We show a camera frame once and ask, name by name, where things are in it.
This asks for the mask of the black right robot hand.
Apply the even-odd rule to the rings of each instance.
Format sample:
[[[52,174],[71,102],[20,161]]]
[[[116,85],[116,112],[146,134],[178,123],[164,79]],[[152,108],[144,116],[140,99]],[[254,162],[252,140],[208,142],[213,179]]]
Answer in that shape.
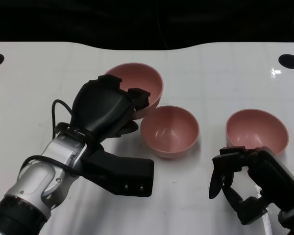
[[[243,225],[266,214],[268,205],[274,203],[280,209],[279,223],[288,229],[294,227],[294,176],[268,148],[224,147],[212,161],[209,198],[223,192]],[[244,200],[231,187],[234,173],[245,166],[249,177],[261,188],[260,198]]]

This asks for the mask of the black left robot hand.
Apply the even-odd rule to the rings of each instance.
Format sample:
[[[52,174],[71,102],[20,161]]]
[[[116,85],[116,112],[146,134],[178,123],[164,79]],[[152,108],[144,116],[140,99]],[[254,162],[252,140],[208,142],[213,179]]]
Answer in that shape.
[[[135,112],[149,106],[150,92],[121,89],[122,79],[106,74],[82,86],[74,99],[71,125],[93,143],[118,138],[138,130]]]

